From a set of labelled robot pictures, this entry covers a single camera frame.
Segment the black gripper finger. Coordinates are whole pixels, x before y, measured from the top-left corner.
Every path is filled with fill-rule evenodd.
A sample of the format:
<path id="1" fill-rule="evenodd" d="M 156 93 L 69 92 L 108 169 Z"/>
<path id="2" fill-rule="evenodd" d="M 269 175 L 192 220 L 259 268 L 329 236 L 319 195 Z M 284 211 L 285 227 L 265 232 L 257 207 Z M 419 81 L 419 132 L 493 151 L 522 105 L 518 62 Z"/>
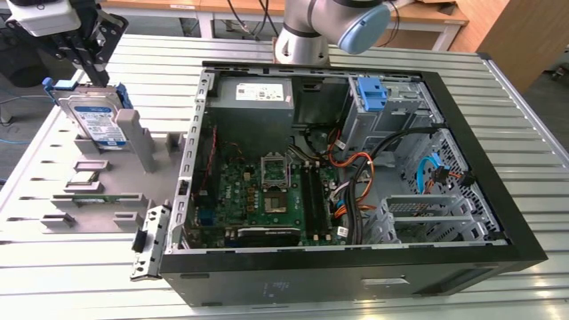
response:
<path id="1" fill-rule="evenodd" d="M 99 10 L 97 14 L 97 29 L 95 32 L 95 40 L 97 41 L 97 49 L 95 50 L 96 76 L 92 83 L 99 87 L 105 87 L 109 82 L 105 66 L 129 23 L 123 16 L 107 13 L 103 10 Z"/>
<path id="2" fill-rule="evenodd" d="M 65 58 L 73 63 L 77 69 L 81 69 L 93 85 L 100 85 L 100 75 L 95 68 L 92 54 L 84 47 L 84 44 L 76 33 L 57 33 L 51 35 L 57 46 L 57 50 Z"/>

